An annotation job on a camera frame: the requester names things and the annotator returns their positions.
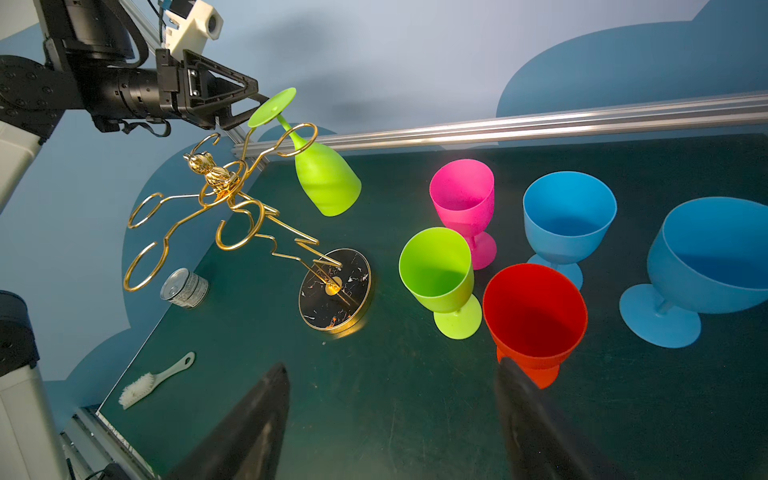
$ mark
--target blue goblet base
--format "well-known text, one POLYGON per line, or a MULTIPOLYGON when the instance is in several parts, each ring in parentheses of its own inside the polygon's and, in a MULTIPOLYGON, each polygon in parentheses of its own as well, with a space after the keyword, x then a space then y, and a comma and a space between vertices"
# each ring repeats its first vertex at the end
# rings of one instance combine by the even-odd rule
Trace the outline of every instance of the blue goblet base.
POLYGON ((569 263, 568 265, 552 265, 547 260, 544 260, 539 255, 534 255, 528 259, 528 263, 535 263, 536 265, 544 265, 557 270, 559 273, 565 275, 576 288, 581 290, 581 286, 584 285, 584 275, 581 273, 581 268, 576 263, 569 263))
POLYGON ((657 307, 663 301, 649 283, 632 286, 619 300, 621 318, 637 336, 654 345, 679 349, 695 342, 701 334, 699 314, 679 306, 659 313, 657 307))

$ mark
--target brush handle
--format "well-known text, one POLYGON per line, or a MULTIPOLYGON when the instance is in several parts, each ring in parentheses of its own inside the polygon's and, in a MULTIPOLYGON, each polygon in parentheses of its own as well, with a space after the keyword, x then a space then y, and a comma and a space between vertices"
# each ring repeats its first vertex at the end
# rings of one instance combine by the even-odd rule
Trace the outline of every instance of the brush handle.
POLYGON ((185 355, 181 360, 176 362, 168 370, 162 373, 158 373, 154 377, 154 386, 160 385, 160 383, 166 378, 168 378, 169 376, 172 376, 176 373, 181 372, 182 370, 186 370, 190 368, 193 363, 194 363, 194 352, 189 352, 187 355, 185 355))

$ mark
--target brush bristles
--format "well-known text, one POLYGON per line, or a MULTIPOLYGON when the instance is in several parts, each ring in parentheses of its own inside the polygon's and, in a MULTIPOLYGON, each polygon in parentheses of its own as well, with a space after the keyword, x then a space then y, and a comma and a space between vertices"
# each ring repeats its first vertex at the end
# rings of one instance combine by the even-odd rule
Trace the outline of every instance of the brush bristles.
POLYGON ((149 395, 152 391, 152 385, 154 385, 154 375, 145 373, 139 380, 125 387, 118 400, 123 406, 123 410, 149 395))

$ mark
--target tin can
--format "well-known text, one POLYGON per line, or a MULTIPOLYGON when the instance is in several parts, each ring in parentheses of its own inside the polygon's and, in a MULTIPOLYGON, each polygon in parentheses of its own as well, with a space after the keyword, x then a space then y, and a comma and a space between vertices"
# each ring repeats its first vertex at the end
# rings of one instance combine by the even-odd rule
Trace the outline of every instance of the tin can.
POLYGON ((208 293, 208 280, 186 268, 173 272, 160 288, 161 299, 187 309, 200 305, 206 293, 208 293))

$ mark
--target blue cup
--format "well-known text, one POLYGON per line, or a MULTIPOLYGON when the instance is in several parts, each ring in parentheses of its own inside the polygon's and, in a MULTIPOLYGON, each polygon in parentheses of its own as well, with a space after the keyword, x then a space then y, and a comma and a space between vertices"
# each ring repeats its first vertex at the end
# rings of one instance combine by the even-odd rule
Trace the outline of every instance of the blue cup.
POLYGON ((768 207, 729 197, 678 205, 650 246, 648 276, 652 285, 621 296, 624 322, 654 345, 690 345, 701 334, 698 313, 768 300, 768 207))
POLYGON ((549 266, 581 289, 576 264, 589 257, 616 217, 616 198, 606 184, 581 172, 554 172, 523 196, 525 236, 536 255, 528 263, 549 266))

